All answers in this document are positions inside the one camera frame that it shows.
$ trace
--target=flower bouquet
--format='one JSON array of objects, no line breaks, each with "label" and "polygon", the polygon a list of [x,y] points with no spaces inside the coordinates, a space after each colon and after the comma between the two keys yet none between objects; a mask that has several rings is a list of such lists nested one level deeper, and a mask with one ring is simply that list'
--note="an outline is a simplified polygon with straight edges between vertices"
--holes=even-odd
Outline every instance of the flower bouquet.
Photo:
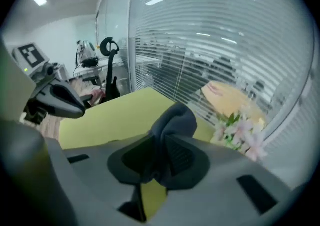
[{"label": "flower bouquet", "polygon": [[218,123],[211,143],[239,151],[253,161],[267,156],[262,124],[254,124],[243,111],[232,113],[230,117],[224,114],[217,114],[217,117]]}]

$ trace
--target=gray cloth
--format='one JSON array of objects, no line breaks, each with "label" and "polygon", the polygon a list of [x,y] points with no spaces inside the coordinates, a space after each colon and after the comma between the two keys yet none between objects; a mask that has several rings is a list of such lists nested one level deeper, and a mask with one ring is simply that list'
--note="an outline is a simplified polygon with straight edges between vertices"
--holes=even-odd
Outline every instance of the gray cloth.
[{"label": "gray cloth", "polygon": [[192,138],[197,130],[194,113],[183,103],[177,102],[167,109],[151,127],[157,142],[166,135],[181,135]]},{"label": "gray cloth", "polygon": [[167,109],[153,124],[150,134],[154,135],[154,165],[150,179],[166,186],[171,178],[169,161],[165,147],[165,136],[180,135],[192,138],[197,130],[197,121],[193,112],[184,104],[177,102]]}]

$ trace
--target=window blind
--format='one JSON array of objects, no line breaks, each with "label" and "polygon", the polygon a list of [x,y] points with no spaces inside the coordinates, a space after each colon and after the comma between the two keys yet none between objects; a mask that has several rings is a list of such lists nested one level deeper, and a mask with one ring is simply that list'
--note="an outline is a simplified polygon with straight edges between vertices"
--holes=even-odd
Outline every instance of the window blind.
[{"label": "window blind", "polygon": [[131,0],[129,37],[134,90],[152,87],[214,125],[201,88],[227,83],[266,114],[267,136],[296,104],[314,52],[301,0]]}]

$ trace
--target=wooden floor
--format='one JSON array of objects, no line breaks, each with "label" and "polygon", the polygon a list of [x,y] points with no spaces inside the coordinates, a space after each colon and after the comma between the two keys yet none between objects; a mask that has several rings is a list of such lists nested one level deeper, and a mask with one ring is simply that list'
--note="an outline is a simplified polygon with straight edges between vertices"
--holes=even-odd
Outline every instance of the wooden floor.
[{"label": "wooden floor", "polygon": [[[84,84],[81,79],[76,79],[71,81],[70,85],[79,95],[81,95],[87,84]],[[35,125],[25,120],[21,120],[21,122],[27,126],[36,128],[44,137],[59,140],[59,128],[61,120],[63,120],[63,117],[47,115],[42,121],[41,125]]]}]

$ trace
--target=glass wall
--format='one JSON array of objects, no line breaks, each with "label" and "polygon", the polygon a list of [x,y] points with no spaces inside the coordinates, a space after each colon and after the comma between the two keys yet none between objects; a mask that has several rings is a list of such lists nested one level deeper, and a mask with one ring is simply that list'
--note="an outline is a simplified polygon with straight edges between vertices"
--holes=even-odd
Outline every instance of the glass wall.
[{"label": "glass wall", "polygon": [[301,0],[131,0],[129,37],[135,90],[151,86],[214,125],[201,88],[225,83],[266,115],[267,136],[297,102],[314,52]]},{"label": "glass wall", "polygon": [[114,60],[121,63],[114,65],[113,76],[118,78],[117,83],[122,95],[130,92],[127,46],[129,9],[130,0],[102,0],[98,10],[96,28],[99,44],[105,38],[113,37],[113,40],[119,45],[120,51]]}]

